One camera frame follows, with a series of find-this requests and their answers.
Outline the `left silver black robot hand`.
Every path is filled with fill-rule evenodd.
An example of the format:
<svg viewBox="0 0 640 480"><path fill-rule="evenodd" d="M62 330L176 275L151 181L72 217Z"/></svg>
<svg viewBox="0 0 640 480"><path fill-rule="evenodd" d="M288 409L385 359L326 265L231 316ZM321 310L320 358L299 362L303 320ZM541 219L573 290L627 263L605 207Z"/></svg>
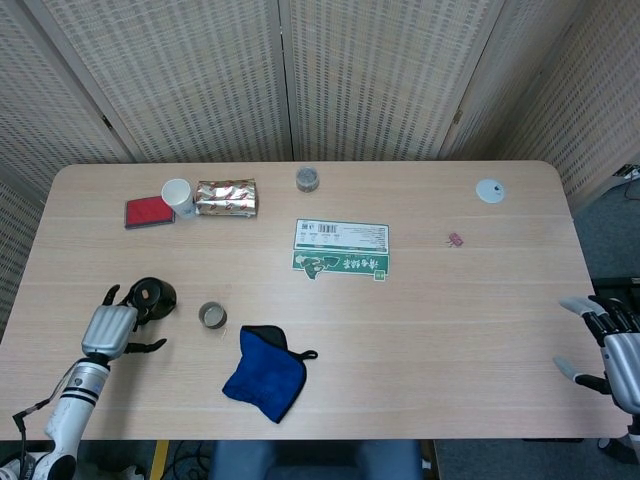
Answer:
<svg viewBox="0 0 640 480"><path fill-rule="evenodd" d="M129 340L137 328L146 322L147 309L136 305L130 294L115 304L119 289L119 284L109 288L94 311L81 343L82 352L87 358L106 364L125 354L155 352L167 343L166 338L151 344Z"/></svg>

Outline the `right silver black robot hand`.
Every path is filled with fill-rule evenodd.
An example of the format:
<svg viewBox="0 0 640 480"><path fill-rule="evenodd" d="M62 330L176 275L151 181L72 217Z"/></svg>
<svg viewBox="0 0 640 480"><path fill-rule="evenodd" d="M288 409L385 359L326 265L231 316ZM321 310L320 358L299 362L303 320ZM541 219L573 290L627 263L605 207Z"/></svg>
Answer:
<svg viewBox="0 0 640 480"><path fill-rule="evenodd" d="M578 371L564 357L553 358L570 381L603 395L630 415L639 414L639 315L618 299L564 297L559 304L579 316L600 349L604 376Z"/></svg>

